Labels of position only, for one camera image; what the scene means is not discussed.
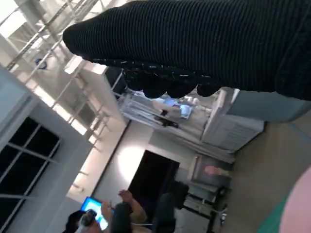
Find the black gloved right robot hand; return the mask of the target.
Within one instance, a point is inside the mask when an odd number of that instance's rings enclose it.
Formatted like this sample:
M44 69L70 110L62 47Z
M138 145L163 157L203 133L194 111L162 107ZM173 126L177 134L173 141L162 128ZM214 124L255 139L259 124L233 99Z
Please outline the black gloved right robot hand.
M222 87L311 99L308 0L138 0L67 27L83 59L150 99Z

